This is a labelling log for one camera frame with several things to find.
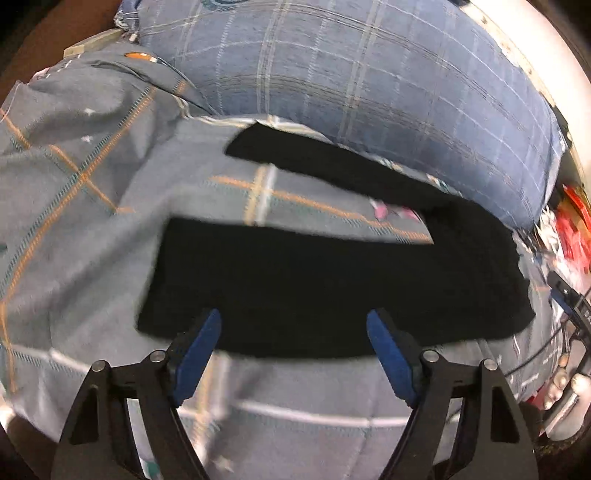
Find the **black pants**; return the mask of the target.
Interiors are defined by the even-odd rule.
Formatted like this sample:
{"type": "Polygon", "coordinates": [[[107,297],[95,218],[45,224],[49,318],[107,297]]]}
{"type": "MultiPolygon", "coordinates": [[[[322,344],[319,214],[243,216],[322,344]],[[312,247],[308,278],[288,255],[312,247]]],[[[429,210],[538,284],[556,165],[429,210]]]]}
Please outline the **black pants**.
{"type": "Polygon", "coordinates": [[[141,333],[169,340],[217,309],[222,350],[317,359],[369,355],[366,321],[378,308],[426,347],[504,339],[533,321],[511,231],[479,204],[261,124],[225,151],[409,207],[432,240],[356,241],[174,217],[138,315],[141,333]]]}

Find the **colourful clutter pile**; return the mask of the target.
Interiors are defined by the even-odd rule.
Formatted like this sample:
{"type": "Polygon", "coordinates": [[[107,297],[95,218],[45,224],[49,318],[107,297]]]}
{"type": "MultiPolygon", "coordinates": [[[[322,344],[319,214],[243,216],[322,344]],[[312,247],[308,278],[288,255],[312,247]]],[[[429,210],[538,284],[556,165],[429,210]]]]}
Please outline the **colourful clutter pile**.
{"type": "Polygon", "coordinates": [[[553,192],[534,239],[550,270],[579,292],[590,288],[590,201],[582,186],[562,184],[553,192]]]}

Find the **grey patterned bed sheet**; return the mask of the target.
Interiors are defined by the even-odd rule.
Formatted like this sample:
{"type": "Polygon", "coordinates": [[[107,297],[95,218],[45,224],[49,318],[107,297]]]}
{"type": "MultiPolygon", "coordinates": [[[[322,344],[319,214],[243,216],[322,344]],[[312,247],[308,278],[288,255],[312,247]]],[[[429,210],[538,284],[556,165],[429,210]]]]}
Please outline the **grey patterned bed sheet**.
{"type": "MultiPolygon", "coordinates": [[[[472,201],[433,175],[296,122],[214,114],[178,70],[126,42],[17,84],[1,117],[1,384],[17,416],[56,450],[94,362],[138,363],[197,324],[169,340],[136,327],[170,219],[431,242],[409,207],[231,157],[226,146],[246,128],[329,143],[472,201]]],[[[520,232],[501,222],[529,283],[535,316],[523,331],[426,347],[394,326],[451,363],[493,360],[538,467],[539,415],[527,400],[551,376],[561,337],[542,268],[520,232]]],[[[177,408],[206,479],[384,479],[412,409],[394,393],[372,344],[366,356],[315,359],[242,355],[220,341],[192,397],[177,408]]],[[[445,479],[461,405],[449,404],[434,479],[445,479]]],[[[144,465],[157,463],[139,402],[129,399],[127,408],[145,477],[144,465]]]]}

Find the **blue plaid pillow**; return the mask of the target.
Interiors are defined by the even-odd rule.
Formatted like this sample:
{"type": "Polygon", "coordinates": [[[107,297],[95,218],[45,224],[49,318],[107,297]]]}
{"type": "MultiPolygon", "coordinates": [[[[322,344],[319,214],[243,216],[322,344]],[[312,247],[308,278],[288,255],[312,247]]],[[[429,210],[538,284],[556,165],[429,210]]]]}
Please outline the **blue plaid pillow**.
{"type": "Polygon", "coordinates": [[[512,227],[538,220],[556,182],[554,112],[457,1],[124,1],[114,21],[215,113],[308,126],[512,227]]]}

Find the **brown headboard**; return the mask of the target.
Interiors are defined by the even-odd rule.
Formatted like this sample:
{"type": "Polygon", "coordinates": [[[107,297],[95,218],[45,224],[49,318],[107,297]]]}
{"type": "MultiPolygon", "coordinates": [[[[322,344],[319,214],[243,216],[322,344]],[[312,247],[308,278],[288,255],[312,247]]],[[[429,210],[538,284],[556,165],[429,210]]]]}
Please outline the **brown headboard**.
{"type": "Polygon", "coordinates": [[[114,26],[117,1],[1,3],[1,97],[57,63],[65,48],[114,26]]]}

